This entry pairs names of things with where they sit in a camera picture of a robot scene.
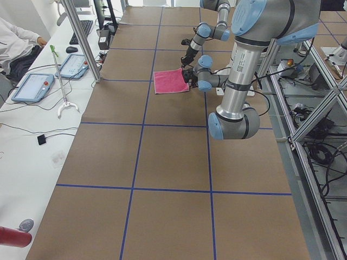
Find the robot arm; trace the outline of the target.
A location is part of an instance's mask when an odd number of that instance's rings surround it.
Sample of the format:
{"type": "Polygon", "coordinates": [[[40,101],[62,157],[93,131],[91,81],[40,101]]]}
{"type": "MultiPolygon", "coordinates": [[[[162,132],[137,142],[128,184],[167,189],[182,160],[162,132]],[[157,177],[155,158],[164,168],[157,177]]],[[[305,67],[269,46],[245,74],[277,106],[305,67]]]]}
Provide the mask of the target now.
{"type": "Polygon", "coordinates": [[[210,135],[217,140],[251,138],[260,127],[260,118],[245,99],[262,51],[272,39],[278,45],[287,45],[314,38],[318,31],[321,2],[239,1],[230,27],[227,25],[228,1],[201,1],[200,6],[217,11],[217,25],[199,24],[181,63],[189,65],[206,39],[226,41],[234,35],[228,76],[211,72],[212,59],[208,55],[199,58],[192,72],[201,91],[225,87],[222,103],[208,117],[210,135]]]}
{"type": "Polygon", "coordinates": [[[198,52],[202,49],[205,41],[209,38],[213,40],[227,41],[230,38],[230,30],[228,29],[228,17],[230,13],[229,1],[215,0],[200,1],[200,7],[217,12],[216,25],[210,25],[207,22],[201,22],[195,28],[195,34],[192,39],[184,39],[181,45],[187,45],[187,51],[181,57],[182,67],[190,65],[198,52]]]}

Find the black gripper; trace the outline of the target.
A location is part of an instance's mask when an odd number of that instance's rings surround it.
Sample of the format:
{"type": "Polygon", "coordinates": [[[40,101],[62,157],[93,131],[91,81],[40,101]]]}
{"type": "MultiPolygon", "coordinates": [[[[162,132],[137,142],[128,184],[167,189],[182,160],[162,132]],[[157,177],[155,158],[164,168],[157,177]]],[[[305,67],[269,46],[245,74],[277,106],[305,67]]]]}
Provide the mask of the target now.
{"type": "Polygon", "coordinates": [[[198,87],[197,73],[193,69],[183,69],[182,76],[184,82],[187,83],[191,88],[198,87]]]}
{"type": "Polygon", "coordinates": [[[182,65],[190,65],[195,58],[195,54],[186,54],[183,57],[181,57],[181,64],[182,65]]]}

